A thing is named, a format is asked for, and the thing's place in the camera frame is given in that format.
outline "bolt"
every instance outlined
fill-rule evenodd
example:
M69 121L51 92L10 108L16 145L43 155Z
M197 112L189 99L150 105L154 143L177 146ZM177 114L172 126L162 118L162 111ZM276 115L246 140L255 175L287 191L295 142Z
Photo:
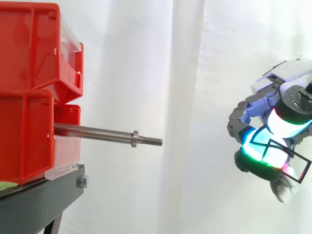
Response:
M133 148L136 148L138 144L162 146L162 139L139 136L138 131L127 133L72 124L55 123L54 133L60 136L80 137L130 144Z
M89 177L87 175L80 175L77 179L77 187L81 189L88 188Z

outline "cylindrical object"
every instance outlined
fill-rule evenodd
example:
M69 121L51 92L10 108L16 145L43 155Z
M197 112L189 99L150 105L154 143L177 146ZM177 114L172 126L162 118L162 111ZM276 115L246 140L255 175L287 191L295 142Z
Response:
M129 144L134 148L137 147L137 144L162 146L162 139L139 136L138 131L127 133L72 124L55 123L54 133L55 135L67 137L80 137Z

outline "transparent bin front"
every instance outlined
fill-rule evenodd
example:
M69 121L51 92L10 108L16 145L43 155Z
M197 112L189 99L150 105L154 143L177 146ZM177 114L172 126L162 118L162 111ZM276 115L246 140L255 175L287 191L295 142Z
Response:
M45 172L45 178L53 180L72 171L78 170L81 139L67 136L54 136L54 168Z
M75 52L81 51L81 44L63 17L61 17L60 43L64 60L75 69Z

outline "threaded rod end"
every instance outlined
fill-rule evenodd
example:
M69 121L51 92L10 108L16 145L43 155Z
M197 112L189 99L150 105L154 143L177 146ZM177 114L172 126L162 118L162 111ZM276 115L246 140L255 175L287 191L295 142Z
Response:
M142 144L144 144L144 145L162 146L162 139L143 137Z

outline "red plastic bin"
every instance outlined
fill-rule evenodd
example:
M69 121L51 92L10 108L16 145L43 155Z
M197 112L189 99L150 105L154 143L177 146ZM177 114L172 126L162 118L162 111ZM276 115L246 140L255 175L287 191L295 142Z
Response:
M0 88L47 89L55 104L82 96L83 45L54 3L0 2Z
M80 124L80 107L54 108L48 90L8 89L0 89L0 107L0 182L24 184L44 177L54 168L54 119Z

